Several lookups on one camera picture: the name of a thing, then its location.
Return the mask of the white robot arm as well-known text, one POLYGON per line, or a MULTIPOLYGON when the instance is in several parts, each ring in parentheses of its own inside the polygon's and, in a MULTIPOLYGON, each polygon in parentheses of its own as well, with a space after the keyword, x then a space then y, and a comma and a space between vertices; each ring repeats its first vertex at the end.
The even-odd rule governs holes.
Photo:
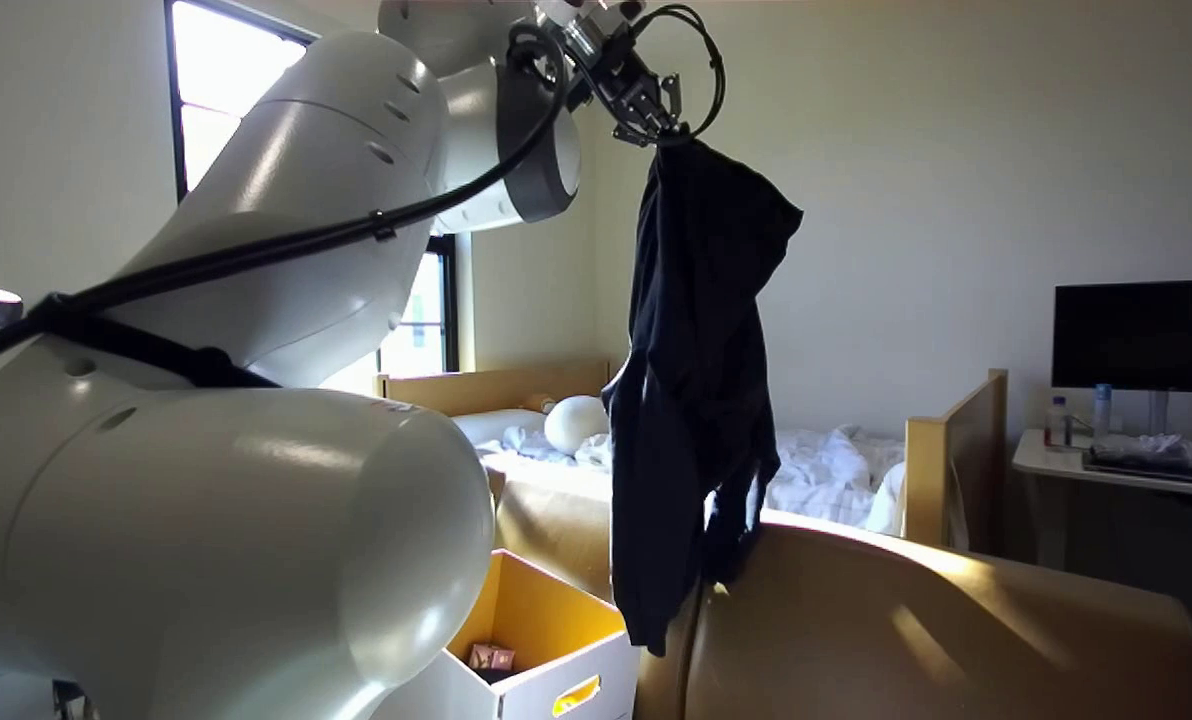
POLYGON ((0 674, 101 720, 360 720, 456 635, 493 563, 465 431, 336 375, 433 230, 544 219, 569 115, 673 115, 640 0, 380 0, 242 121, 105 284, 0 330, 0 674))

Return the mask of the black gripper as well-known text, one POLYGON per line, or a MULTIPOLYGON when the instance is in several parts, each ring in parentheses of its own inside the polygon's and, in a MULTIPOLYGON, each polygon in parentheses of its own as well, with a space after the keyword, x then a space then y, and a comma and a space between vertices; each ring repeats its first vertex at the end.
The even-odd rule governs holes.
POLYGON ((663 143, 680 133, 680 110, 663 79, 636 53, 636 26, 621 14, 581 14, 559 26, 572 59, 569 106, 599 106, 612 137, 663 143))

